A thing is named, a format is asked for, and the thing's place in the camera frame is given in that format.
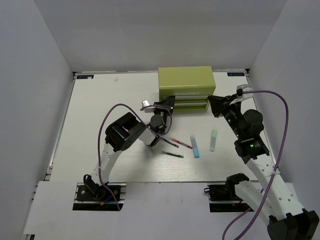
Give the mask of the chest drawer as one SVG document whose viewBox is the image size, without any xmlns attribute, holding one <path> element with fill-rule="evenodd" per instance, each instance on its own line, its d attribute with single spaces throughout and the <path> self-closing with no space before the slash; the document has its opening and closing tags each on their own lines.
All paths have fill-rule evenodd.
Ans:
<svg viewBox="0 0 320 240">
<path fill-rule="evenodd" d="M 208 95 L 175 95 L 174 103 L 200 103 L 206 102 Z"/>
</svg>

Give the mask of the green metal drawer chest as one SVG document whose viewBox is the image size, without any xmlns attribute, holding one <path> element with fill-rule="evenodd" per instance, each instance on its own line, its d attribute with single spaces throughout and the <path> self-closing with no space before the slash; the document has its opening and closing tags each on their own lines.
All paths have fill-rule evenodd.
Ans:
<svg viewBox="0 0 320 240">
<path fill-rule="evenodd" d="M 213 95 L 216 82 L 211 66 L 185 66 L 158 68 L 159 100 L 169 96 Z M 175 111 L 207 111 L 206 102 L 174 104 Z"/>
</svg>

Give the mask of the green cap highlighter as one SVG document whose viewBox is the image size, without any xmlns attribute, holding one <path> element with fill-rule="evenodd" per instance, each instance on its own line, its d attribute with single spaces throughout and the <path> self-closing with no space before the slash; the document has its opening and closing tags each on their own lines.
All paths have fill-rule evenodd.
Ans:
<svg viewBox="0 0 320 240">
<path fill-rule="evenodd" d="M 211 152 L 214 152 L 214 151 L 215 151 L 216 140 L 217 140 L 217 130 L 213 129 L 212 132 L 211 132 L 210 147 L 209 147 L 209 150 L 210 150 Z"/>
</svg>

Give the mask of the blue highlighter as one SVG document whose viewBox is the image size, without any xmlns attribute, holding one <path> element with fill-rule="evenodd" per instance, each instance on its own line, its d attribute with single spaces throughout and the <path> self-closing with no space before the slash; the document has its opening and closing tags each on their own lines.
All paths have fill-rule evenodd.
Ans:
<svg viewBox="0 0 320 240">
<path fill-rule="evenodd" d="M 192 146 L 193 156 L 197 159 L 200 157 L 200 153 L 199 153 L 198 145 L 197 145 L 196 138 L 194 135 L 190 136 L 190 142 L 191 142 L 191 146 Z"/>
</svg>

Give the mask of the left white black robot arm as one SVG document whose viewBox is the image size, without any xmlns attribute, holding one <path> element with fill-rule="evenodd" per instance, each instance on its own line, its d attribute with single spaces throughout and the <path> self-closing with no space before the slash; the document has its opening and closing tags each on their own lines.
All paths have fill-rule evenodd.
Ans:
<svg viewBox="0 0 320 240">
<path fill-rule="evenodd" d="M 98 132 L 97 164 L 90 174 L 83 177 L 85 189 L 94 200 L 101 200 L 106 195 L 115 195 L 107 184 L 111 171 L 122 152 L 131 147 L 136 140 L 140 140 L 148 147 L 153 147 L 170 131 L 175 99 L 175 96 L 169 96 L 154 104 L 148 104 L 144 100 L 140 110 L 145 112 L 150 110 L 153 113 L 149 123 L 143 122 L 137 113 L 124 103 L 118 103 L 108 111 Z M 106 128 L 104 146 L 101 150 L 100 140 L 104 124 L 112 110 L 120 106 L 128 108 L 129 112 Z"/>
</svg>

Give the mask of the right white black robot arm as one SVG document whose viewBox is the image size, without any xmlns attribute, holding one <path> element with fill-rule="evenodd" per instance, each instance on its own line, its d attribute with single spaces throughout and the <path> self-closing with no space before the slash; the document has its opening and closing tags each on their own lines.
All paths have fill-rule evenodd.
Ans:
<svg viewBox="0 0 320 240">
<path fill-rule="evenodd" d="M 226 195 L 233 200 L 244 200 L 255 212 L 252 221 L 260 218 L 270 239 L 312 239 L 320 218 L 297 200 L 283 180 L 278 165 L 269 159 L 270 151 L 260 136 L 264 130 L 263 115 L 255 109 L 242 112 L 243 98 L 237 94 L 210 95 L 207 99 L 214 117 L 224 117 L 234 132 L 238 156 L 263 189 L 259 191 L 245 174 L 238 173 L 227 177 Z"/>
</svg>

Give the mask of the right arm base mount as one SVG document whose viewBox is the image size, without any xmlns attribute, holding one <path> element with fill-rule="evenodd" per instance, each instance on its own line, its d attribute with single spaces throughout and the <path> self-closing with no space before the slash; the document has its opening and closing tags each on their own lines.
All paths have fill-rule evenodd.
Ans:
<svg viewBox="0 0 320 240">
<path fill-rule="evenodd" d="M 209 184 L 203 189 L 208 195 L 211 213 L 242 213 L 249 205 L 239 197 L 231 197 L 224 184 Z"/>
</svg>

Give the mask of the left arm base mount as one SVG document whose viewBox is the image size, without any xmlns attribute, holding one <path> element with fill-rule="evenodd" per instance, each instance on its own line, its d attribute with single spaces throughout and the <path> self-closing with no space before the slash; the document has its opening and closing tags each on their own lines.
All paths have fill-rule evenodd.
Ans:
<svg viewBox="0 0 320 240">
<path fill-rule="evenodd" d="M 125 203 L 126 184 L 111 183 L 107 185 L 112 190 L 119 209 Z M 98 212 L 117 212 L 119 209 L 111 193 L 102 187 L 101 192 L 96 196 L 83 184 L 78 183 L 73 201 L 73 211 L 98 211 Z"/>
</svg>

